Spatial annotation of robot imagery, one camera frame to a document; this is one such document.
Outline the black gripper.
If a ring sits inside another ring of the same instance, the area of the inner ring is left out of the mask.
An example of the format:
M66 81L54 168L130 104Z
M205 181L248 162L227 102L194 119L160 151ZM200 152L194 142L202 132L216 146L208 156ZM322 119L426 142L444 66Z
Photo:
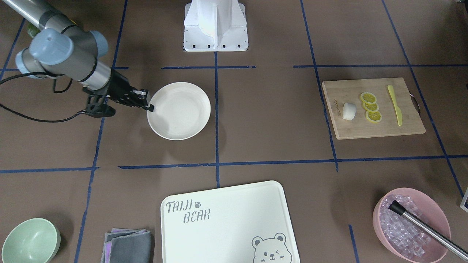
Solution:
M141 89L137 90L130 85L127 78L122 74L112 69L110 74L110 80L108 83L107 94L110 96L110 99L116 103L120 103L125 106L142 108L146 111L153 112L154 105L145 104L139 101L140 98L146 98L148 96L149 90Z

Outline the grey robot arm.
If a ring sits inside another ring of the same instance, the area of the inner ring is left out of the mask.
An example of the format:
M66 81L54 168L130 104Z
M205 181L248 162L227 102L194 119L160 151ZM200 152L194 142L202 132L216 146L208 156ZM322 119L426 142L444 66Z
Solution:
M87 93L84 113L103 118L115 115L106 98L129 107L154 111L148 90L137 90L127 78L100 58L108 51L98 31L85 31L45 0L7 0L15 12L39 29L28 48L20 51L16 66L35 78L67 76L83 85Z

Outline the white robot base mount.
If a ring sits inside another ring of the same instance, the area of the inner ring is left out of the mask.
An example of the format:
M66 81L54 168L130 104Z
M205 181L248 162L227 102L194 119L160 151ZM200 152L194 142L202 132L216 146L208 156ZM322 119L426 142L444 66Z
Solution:
M185 52L243 52L248 48L244 4L237 0L193 0L185 5Z

